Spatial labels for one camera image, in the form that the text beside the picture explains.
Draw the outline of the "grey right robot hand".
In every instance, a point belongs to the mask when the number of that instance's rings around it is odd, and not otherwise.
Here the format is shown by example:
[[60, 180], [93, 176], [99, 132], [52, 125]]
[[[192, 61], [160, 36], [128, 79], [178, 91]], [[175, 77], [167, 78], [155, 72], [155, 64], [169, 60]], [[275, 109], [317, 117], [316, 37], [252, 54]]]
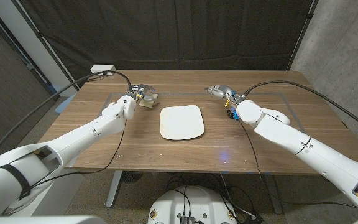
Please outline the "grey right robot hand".
[[238, 105], [245, 100], [243, 95], [238, 94], [235, 90], [227, 85], [213, 85], [204, 89], [210, 95], [213, 95], [220, 99], [226, 99], [228, 102], [234, 105]]

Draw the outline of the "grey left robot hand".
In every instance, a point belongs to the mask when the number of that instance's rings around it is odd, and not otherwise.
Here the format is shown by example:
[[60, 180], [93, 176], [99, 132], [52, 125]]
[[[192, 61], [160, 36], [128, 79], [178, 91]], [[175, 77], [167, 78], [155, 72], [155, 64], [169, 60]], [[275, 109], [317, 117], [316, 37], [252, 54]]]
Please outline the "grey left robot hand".
[[127, 92], [127, 95], [133, 97], [136, 101], [143, 99], [146, 102], [157, 101], [157, 97], [154, 94], [155, 89], [153, 86], [145, 84], [132, 85]]

